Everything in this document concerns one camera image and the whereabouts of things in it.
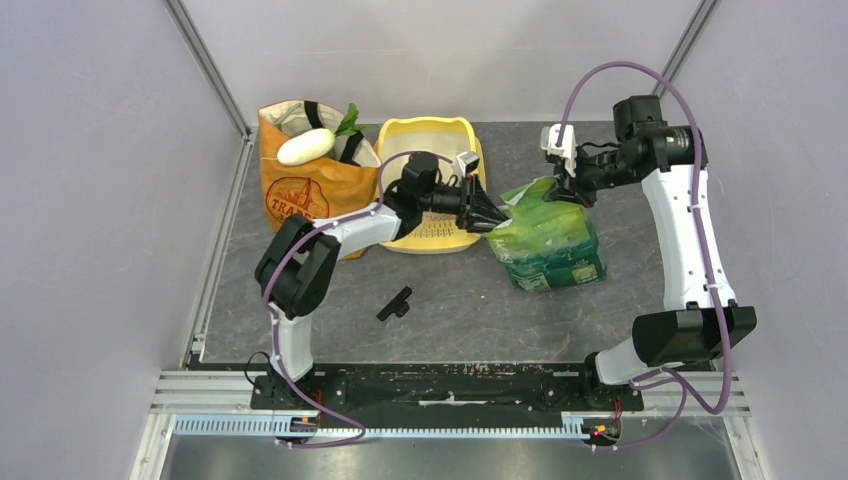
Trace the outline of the green litter bag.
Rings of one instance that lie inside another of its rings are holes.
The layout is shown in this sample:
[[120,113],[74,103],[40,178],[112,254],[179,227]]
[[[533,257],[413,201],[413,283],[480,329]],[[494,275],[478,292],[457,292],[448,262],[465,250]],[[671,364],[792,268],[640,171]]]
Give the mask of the green litter bag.
[[556,186],[540,177],[501,195],[509,219],[485,233],[514,286],[525,291],[569,288],[606,279],[607,265],[591,217],[583,206],[547,201]]

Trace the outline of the black bag clip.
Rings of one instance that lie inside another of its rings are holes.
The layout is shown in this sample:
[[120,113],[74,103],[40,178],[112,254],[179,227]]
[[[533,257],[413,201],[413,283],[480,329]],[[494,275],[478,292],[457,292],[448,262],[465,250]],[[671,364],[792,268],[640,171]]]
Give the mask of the black bag clip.
[[390,316],[402,318],[410,309],[409,297],[413,291],[409,286],[402,288],[376,315],[379,321],[386,321]]

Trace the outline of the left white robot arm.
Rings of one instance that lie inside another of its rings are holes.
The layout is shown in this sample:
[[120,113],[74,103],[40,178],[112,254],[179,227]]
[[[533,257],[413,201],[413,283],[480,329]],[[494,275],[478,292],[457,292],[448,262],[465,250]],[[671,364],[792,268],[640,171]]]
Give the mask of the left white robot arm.
[[340,259],[407,237],[427,212],[449,215],[458,229],[472,234],[488,233],[509,219],[476,174],[480,158],[475,152],[449,159],[407,151],[388,161],[398,160],[405,162],[400,176],[380,185],[377,200],[366,207],[326,219],[287,218],[256,267],[271,319],[269,362],[280,375],[275,394],[290,408],[312,399],[310,315],[324,300]]

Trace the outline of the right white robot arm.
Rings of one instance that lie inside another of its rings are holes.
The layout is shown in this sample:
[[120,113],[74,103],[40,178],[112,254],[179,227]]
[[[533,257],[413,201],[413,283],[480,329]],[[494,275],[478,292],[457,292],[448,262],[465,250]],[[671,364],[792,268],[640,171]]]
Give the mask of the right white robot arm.
[[601,409],[625,385],[661,367],[718,359],[757,325],[753,307],[742,306],[724,272],[708,206],[700,141],[688,125],[671,126],[654,95],[631,96],[614,105],[616,141],[594,155],[575,140],[573,126],[543,128],[540,147],[554,164],[548,201],[590,208],[601,190],[639,184],[659,240],[663,311],[637,317],[631,336],[589,360],[590,374],[577,382],[579,400]]

